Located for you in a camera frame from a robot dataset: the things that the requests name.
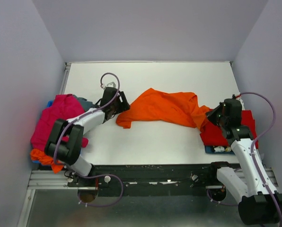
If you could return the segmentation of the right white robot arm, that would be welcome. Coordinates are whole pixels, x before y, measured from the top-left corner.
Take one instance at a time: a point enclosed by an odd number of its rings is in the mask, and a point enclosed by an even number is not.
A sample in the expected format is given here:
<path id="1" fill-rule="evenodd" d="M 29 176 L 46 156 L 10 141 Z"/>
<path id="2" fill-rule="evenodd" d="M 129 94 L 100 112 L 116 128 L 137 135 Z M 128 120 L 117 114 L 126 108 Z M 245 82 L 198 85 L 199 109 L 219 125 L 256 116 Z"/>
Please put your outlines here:
<path id="1" fill-rule="evenodd" d="M 238 204 L 245 225 L 276 224 L 282 226 L 282 193 L 266 173 L 251 130 L 242 124 L 242 104 L 235 98 L 225 99 L 209 111 L 207 119 L 218 126 L 236 155 L 245 181 L 229 166 L 218 167 L 207 174 L 212 185 L 222 183 Z"/>

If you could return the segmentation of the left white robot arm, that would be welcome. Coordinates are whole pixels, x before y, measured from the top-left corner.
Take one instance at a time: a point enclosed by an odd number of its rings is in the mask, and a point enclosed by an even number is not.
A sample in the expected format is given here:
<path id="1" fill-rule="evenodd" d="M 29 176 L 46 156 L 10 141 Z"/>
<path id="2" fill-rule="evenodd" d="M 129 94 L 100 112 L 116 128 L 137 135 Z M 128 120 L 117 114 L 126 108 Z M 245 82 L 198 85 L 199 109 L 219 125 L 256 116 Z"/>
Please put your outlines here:
<path id="1" fill-rule="evenodd" d="M 95 176 L 91 172 L 93 165 L 81 155 L 83 135 L 129 109 L 130 104 L 123 91 L 106 87 L 94 108 L 77 117 L 55 121 L 44 153 L 77 173 L 83 186 L 91 186 Z"/>

